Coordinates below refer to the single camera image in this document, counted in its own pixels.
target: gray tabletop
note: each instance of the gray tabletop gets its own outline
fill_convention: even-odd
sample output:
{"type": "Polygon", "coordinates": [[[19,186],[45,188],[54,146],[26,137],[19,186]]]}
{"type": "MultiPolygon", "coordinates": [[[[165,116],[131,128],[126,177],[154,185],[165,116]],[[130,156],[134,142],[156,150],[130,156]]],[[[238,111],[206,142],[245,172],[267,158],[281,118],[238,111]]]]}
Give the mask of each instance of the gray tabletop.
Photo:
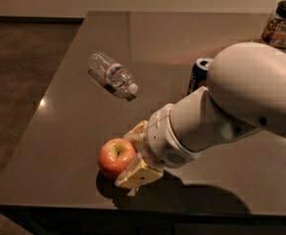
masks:
{"type": "Polygon", "coordinates": [[[106,141],[186,96],[198,57],[259,39],[266,17],[88,13],[1,178],[0,205],[286,215],[286,140],[268,132],[210,148],[135,196],[97,166],[106,141]],[[114,97],[87,73],[96,51],[129,68],[136,99],[114,97]]]}

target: black can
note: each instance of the black can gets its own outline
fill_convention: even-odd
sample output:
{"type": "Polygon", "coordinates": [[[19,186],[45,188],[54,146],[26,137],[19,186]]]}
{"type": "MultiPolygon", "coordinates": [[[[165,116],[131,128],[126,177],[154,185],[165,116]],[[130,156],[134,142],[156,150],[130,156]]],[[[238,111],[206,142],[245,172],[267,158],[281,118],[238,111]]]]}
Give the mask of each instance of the black can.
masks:
{"type": "Polygon", "coordinates": [[[195,62],[192,68],[187,94],[192,93],[201,86],[207,86],[206,78],[208,76],[209,66],[212,61],[213,61],[212,58],[205,57],[205,58],[199,58],[195,62]]]}

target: floor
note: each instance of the floor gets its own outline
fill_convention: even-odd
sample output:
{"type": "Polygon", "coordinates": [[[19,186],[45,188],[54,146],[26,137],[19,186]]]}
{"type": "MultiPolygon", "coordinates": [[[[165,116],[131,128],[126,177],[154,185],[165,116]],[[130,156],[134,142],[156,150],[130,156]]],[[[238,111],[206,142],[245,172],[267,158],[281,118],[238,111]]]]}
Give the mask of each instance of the floor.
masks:
{"type": "MultiPolygon", "coordinates": [[[[78,23],[0,23],[0,176],[78,28],[78,23]]],[[[0,214],[0,234],[29,233],[0,214]]]]}

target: glass jar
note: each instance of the glass jar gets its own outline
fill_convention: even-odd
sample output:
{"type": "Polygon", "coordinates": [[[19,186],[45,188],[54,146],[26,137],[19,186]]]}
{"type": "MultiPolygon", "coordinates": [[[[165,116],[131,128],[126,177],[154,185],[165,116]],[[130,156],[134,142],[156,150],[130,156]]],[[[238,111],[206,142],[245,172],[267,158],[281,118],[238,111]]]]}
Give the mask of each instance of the glass jar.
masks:
{"type": "Polygon", "coordinates": [[[286,1],[279,2],[270,14],[262,39],[273,47],[286,49],[286,1]]]}

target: apple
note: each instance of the apple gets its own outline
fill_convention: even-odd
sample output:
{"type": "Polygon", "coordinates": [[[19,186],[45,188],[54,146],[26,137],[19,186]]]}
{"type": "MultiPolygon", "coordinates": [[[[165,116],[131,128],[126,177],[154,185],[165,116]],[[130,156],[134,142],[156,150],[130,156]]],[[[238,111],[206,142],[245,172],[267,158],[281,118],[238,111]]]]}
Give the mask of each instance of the apple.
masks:
{"type": "Polygon", "coordinates": [[[136,149],[130,141],[115,138],[105,143],[101,148],[98,164],[106,177],[116,180],[126,170],[135,155],[136,149]]]}

